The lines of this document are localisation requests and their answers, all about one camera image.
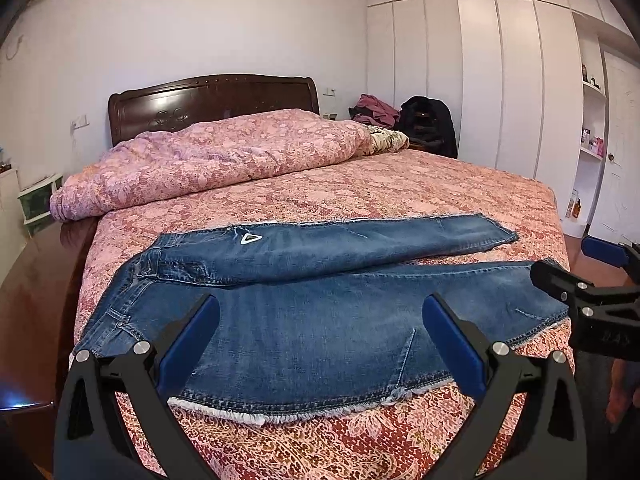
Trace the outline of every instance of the white wardrobe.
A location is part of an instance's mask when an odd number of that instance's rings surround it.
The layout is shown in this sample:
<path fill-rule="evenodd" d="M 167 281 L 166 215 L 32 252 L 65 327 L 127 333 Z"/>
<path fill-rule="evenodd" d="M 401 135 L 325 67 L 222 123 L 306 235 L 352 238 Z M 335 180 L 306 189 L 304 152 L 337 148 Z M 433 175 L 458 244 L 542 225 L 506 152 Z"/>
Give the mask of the white wardrobe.
<path fill-rule="evenodd" d="M 367 91 L 440 99 L 461 160 L 544 182 L 563 216 L 583 111 L 572 11 L 628 34 L 608 0 L 367 0 Z"/>

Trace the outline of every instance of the blue denim jeans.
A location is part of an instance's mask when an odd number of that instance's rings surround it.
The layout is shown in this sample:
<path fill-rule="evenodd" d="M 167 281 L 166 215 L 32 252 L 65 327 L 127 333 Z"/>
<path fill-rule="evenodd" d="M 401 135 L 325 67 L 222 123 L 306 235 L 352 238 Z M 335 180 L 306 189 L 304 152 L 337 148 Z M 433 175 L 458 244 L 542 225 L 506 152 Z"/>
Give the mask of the blue denim jeans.
<path fill-rule="evenodd" d="M 209 292 L 220 326 L 181 400 L 258 423 L 391 402 L 448 378 L 422 325 L 433 292 L 511 344 L 566 315 L 530 262 L 402 263 L 516 240 L 482 215 L 164 234 L 118 270 L 76 351 L 126 352 Z"/>

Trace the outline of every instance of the triangle logo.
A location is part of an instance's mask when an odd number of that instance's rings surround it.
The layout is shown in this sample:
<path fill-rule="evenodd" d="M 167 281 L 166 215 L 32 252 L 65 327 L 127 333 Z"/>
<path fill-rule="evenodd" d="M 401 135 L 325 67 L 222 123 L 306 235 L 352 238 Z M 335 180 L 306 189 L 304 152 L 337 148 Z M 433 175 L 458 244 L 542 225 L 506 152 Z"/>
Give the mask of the triangle logo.
<path fill-rule="evenodd" d="M 262 237 L 260 235 L 252 235 L 251 233 L 245 233 L 244 236 L 242 237 L 242 240 L 240 240 L 240 245 L 247 245 L 247 244 L 250 244 L 251 242 L 257 242 L 258 240 L 262 240 Z"/>

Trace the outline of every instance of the wooden headboard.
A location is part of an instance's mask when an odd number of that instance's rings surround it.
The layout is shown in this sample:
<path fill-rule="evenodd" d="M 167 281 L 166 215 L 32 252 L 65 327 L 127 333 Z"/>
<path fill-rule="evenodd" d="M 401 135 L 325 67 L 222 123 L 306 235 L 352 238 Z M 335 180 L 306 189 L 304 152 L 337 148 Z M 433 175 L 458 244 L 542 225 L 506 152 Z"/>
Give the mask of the wooden headboard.
<path fill-rule="evenodd" d="M 175 132 L 194 123 L 285 108 L 319 113 L 310 77 L 192 77 L 109 97 L 111 141 L 115 146 L 142 132 Z"/>

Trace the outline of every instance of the metal bolt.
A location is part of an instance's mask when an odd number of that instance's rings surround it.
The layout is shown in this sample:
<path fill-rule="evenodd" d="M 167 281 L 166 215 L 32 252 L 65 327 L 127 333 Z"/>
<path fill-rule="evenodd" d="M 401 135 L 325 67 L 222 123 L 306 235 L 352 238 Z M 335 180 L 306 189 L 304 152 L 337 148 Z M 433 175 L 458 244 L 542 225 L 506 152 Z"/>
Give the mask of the metal bolt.
<path fill-rule="evenodd" d="M 81 350 L 76 354 L 76 361 L 84 363 L 89 358 L 89 355 L 91 355 L 91 352 L 88 350 Z"/>
<path fill-rule="evenodd" d="M 556 363 L 564 363 L 566 362 L 566 355 L 564 355 L 564 352 L 561 352 L 559 350 L 555 350 L 552 354 L 551 357 L 554 359 L 554 361 Z"/>
<path fill-rule="evenodd" d="M 507 355 L 509 353 L 509 346 L 502 341 L 495 342 L 492 349 L 498 355 Z"/>
<path fill-rule="evenodd" d="M 146 354 L 149 352 L 151 345 L 149 341 L 138 341 L 135 345 L 133 345 L 133 353 L 134 354 Z"/>

